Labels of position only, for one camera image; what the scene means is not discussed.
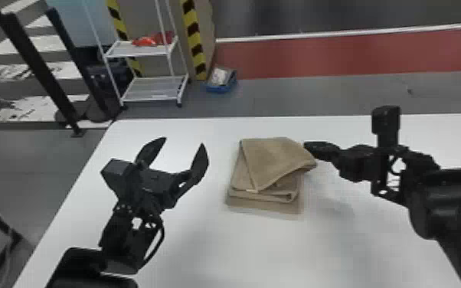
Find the white shelf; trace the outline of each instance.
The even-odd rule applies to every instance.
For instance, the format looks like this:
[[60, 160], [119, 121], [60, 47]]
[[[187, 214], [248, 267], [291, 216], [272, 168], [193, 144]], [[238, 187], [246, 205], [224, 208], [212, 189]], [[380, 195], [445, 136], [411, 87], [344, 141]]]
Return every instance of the white shelf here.
[[123, 94], [123, 102], [177, 100], [181, 102], [182, 93], [188, 82], [188, 75], [168, 77], [136, 77]]
[[131, 41], [116, 41], [113, 46], [106, 52], [105, 56], [106, 58], [118, 58], [167, 55], [172, 53], [175, 45], [177, 45], [177, 42], [178, 37], [175, 36], [172, 43], [167, 45], [168, 50], [166, 50], [165, 45], [154, 47], [137, 47], [134, 46]]

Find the metal shelf rack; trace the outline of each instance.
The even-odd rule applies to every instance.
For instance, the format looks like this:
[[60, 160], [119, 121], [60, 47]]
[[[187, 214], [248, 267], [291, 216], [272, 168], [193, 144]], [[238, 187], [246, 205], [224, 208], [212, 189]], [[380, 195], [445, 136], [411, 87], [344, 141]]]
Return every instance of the metal shelf rack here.
[[[157, 17], [159, 20], [159, 26], [161, 27], [161, 33], [163, 43], [167, 43], [165, 37], [165, 26], [162, 20], [161, 8], [159, 0], [155, 1], [155, 10], [157, 11]], [[176, 100], [177, 106], [182, 106], [182, 95], [189, 81], [188, 67], [186, 66], [186, 60], [184, 53], [179, 47], [177, 28], [172, 16], [172, 9], [169, 1], [165, 1], [165, 5], [168, 11], [169, 21], [172, 25], [175, 36], [171, 44], [158, 45], [154, 47], [137, 47], [132, 44], [131, 41], [121, 41], [118, 34], [115, 31], [115, 42], [107, 52], [103, 52], [102, 43], [98, 33], [96, 32], [93, 24], [93, 19], [90, 16], [89, 9], [86, 4], [86, 0], [83, 0], [84, 11], [86, 12], [88, 22], [90, 23], [91, 30], [95, 36], [96, 43], [103, 55], [102, 59], [106, 65], [106, 69], [109, 72], [111, 83], [113, 84], [116, 95], [118, 95], [119, 103], [121, 106], [125, 102], [142, 102], [142, 101], [155, 101], [155, 100]], [[184, 65], [185, 74], [175, 75], [172, 65], [172, 52], [178, 47], [181, 54], [182, 63]], [[133, 69], [131, 69], [134, 79], [127, 87], [125, 93], [121, 95], [119, 92], [116, 81], [114, 80], [113, 72], [110, 70], [109, 59], [118, 57], [151, 57], [151, 56], [166, 56], [168, 61], [168, 68], [170, 70], [170, 76], [165, 77], [137, 77]]]

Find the wall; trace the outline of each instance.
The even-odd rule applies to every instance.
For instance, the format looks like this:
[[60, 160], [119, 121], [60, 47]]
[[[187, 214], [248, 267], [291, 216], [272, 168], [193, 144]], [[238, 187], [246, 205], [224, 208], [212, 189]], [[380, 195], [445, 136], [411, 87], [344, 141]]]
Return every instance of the wall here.
[[[76, 47], [95, 46], [96, 41], [84, 12], [83, 0], [46, 0], [48, 6], [59, 12], [64, 27], [70, 34]], [[109, 17], [105, 0], [86, 0], [91, 18], [104, 45], [111, 45], [115, 40], [113, 23]]]

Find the black pole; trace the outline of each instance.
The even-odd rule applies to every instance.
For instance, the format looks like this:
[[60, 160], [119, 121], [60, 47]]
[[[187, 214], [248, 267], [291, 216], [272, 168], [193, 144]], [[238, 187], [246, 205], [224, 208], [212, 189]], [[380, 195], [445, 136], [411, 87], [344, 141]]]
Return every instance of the black pole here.
[[60, 39], [63, 41], [64, 46], [66, 47], [68, 51], [68, 54], [70, 54], [70, 57], [74, 61], [75, 66], [77, 66], [77, 69], [79, 70], [80, 75], [82, 75], [84, 82], [86, 82], [87, 89], [90, 91], [91, 96], [94, 98], [96, 104], [103, 112], [107, 113], [108, 111], [107, 105], [103, 101], [103, 99], [98, 97], [98, 94], [96, 94], [95, 85], [93, 84], [93, 81], [91, 80], [89, 73], [87, 73], [86, 67], [80, 64], [80, 59], [78, 57], [78, 54], [75, 51], [75, 45], [72, 42], [70, 35], [66, 31], [66, 28], [64, 27], [62, 20], [60, 19], [57, 9], [50, 8], [45, 12], [45, 14], [48, 17], [48, 20], [50, 20], [52, 25], [55, 27], [55, 30], [59, 34]]
[[0, 27], [13, 43], [23, 60], [27, 63], [39, 83], [47, 91], [57, 108], [74, 131], [74, 136], [83, 135], [83, 130], [77, 125], [79, 116], [74, 106], [60, 87], [54, 75], [48, 69], [38, 50], [20, 24], [14, 13], [3, 15], [0, 12]]

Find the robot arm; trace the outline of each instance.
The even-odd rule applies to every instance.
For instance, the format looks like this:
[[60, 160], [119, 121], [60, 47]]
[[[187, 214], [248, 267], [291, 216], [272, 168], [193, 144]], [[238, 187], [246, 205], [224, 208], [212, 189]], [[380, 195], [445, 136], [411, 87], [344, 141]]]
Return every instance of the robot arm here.
[[[461, 278], [461, 169], [441, 169], [430, 155], [398, 144], [400, 108], [382, 106], [372, 112], [377, 147], [357, 145], [341, 150], [328, 142], [306, 142], [315, 158], [331, 162], [339, 175], [352, 182], [369, 181], [371, 193], [406, 207], [415, 232], [438, 241]], [[394, 172], [401, 159], [406, 165]], [[398, 188], [388, 175], [399, 177]]]

